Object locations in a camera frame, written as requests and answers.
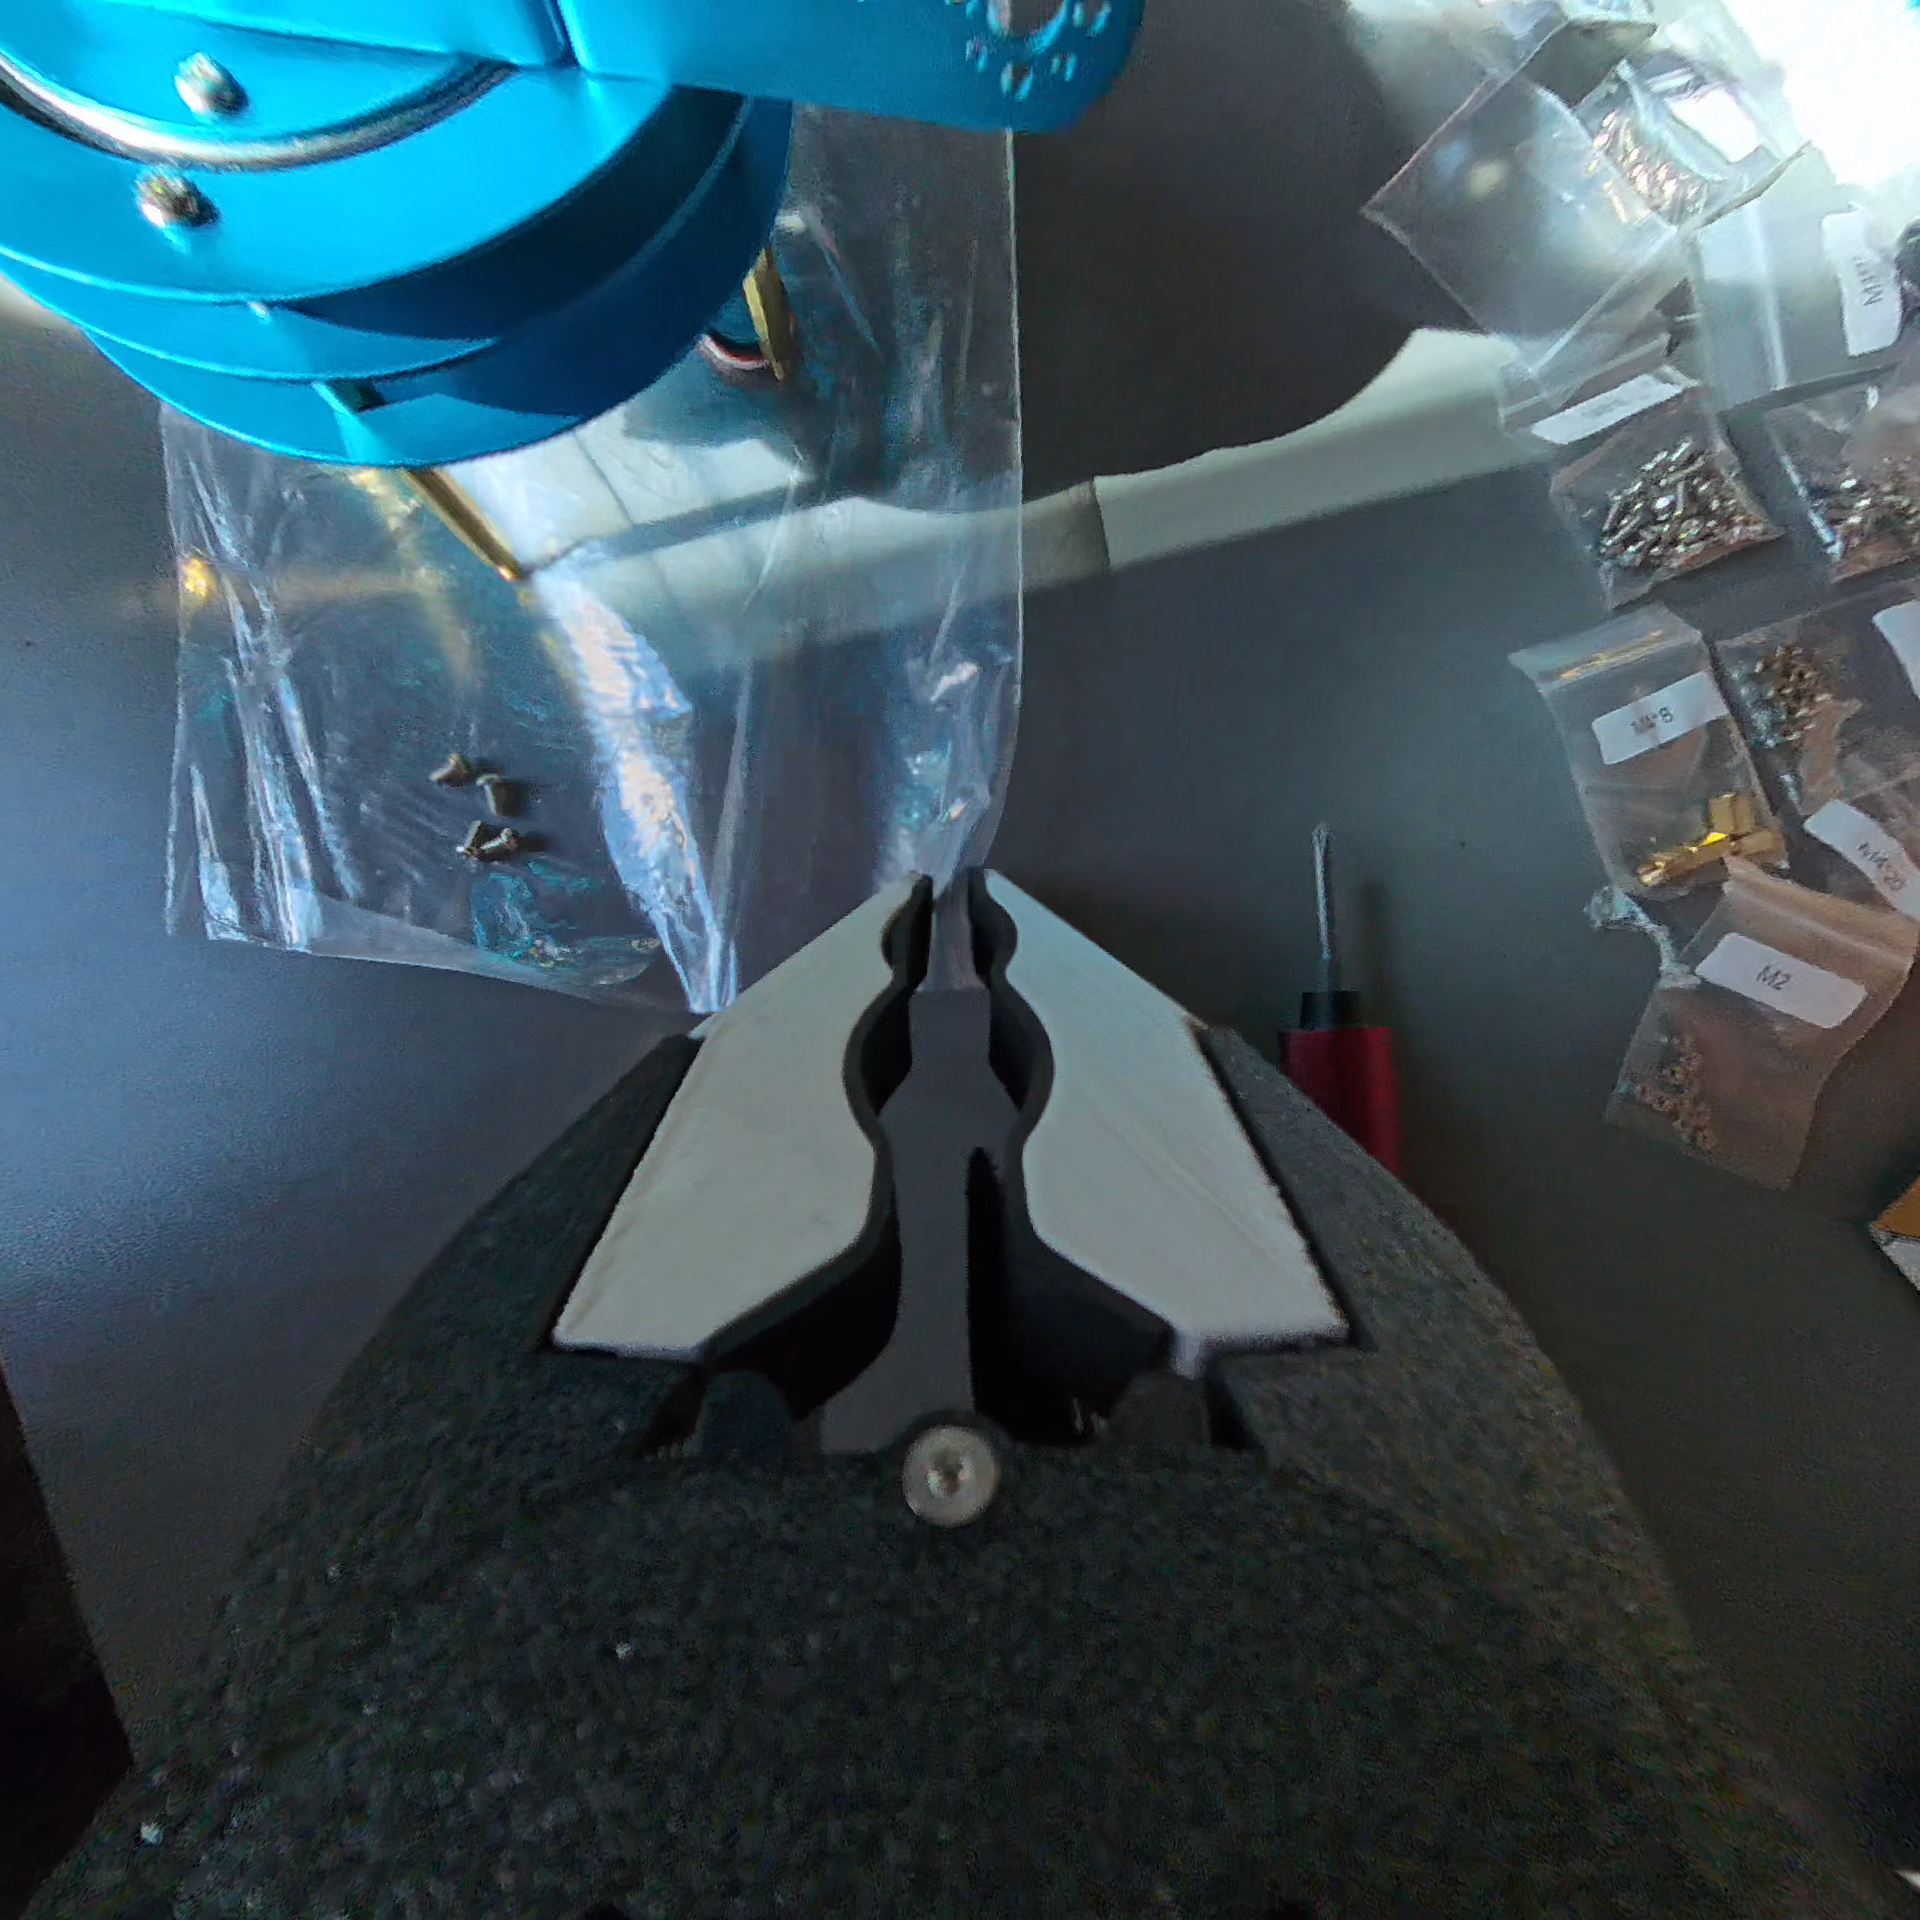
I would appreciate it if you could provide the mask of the grey desk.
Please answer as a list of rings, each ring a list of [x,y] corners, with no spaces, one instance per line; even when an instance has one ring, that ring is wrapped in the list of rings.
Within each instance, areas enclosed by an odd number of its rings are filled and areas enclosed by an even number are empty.
[[[1603,616],[1525,470],[1280,525],[1277,437],[1401,329],[1348,252],[1398,165],[1310,4],[1150,4],[1020,147],[1027,475],[1201,460],[1028,602],[996,863],[1267,1043],[1333,824],[1411,1185],[1615,1452],[1794,1790],[1916,1846],[1916,992],[1768,1191],[1603,1120],[1650,948],[1596,930],[1510,651]],[[426,1260],[664,1032],[638,1008],[164,928],[177,616],[159,419],[4,312],[4,1345],[124,1715],[188,1666],[302,1422]]]

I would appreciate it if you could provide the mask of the blue toy robot arm base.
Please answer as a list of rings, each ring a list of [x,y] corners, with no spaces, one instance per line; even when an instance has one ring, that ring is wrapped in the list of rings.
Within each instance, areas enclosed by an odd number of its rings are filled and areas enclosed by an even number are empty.
[[[1139,2],[18,2],[4,278],[157,399],[406,475],[548,442],[690,354],[794,378],[799,105],[1059,131]]]

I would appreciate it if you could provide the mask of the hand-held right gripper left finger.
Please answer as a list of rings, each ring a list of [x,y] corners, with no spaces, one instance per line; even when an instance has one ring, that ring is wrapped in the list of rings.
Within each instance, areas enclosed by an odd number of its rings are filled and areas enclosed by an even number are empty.
[[[690,1063],[553,1326],[562,1351],[693,1363],[853,1254],[877,1122],[857,1040],[913,989],[931,886],[908,875],[694,1032]]]

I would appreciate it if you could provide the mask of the red handled screwdriver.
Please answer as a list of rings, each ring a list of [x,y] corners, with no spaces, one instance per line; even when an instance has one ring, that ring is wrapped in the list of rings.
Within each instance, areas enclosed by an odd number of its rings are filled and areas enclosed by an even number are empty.
[[[1398,1069],[1388,1026],[1372,1021],[1347,979],[1333,869],[1333,826],[1310,836],[1315,974],[1280,1034],[1280,1063],[1298,1091],[1388,1174],[1404,1174]]]

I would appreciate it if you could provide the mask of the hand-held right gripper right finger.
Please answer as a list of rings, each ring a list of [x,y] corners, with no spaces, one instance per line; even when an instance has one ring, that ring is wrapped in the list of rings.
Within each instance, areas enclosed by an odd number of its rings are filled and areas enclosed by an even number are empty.
[[[971,875],[1020,1357],[1056,1380],[1203,1378],[1350,1321],[1199,1021],[1041,900]]]

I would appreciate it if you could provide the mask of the pile of small hardware bags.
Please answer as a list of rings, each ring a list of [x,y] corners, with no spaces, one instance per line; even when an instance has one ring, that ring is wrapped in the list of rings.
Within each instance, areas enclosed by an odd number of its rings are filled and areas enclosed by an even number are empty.
[[[1348,13],[1608,612],[1512,656],[1661,951],[1607,1115],[1789,1188],[1916,983],[1916,4]]]

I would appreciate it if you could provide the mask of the large clear plastic bag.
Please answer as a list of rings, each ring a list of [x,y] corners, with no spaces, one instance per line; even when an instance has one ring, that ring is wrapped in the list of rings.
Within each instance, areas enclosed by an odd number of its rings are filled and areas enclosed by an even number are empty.
[[[708,1014],[995,836],[1023,690],[1017,149],[800,107],[791,381],[690,354],[449,470],[166,411],[181,579],[172,933]],[[529,850],[456,847],[515,779]]]

